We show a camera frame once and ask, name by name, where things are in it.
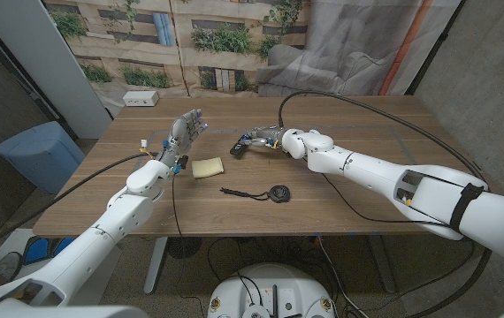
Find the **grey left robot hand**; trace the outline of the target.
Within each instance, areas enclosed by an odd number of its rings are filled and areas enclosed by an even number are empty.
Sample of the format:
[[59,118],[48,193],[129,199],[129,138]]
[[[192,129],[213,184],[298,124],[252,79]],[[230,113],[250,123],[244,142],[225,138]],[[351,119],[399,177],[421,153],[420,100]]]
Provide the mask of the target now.
[[202,110],[190,110],[176,119],[166,140],[167,145],[157,160],[172,167],[174,163],[191,148],[193,142],[202,134],[208,125],[202,121]]

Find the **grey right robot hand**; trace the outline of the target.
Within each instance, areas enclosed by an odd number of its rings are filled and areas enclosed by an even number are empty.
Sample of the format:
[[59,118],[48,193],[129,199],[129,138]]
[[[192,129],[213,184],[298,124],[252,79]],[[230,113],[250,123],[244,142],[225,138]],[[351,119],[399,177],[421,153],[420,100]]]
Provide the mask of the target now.
[[244,133],[231,149],[232,155],[239,155],[246,147],[278,148],[286,128],[278,126],[259,127]]

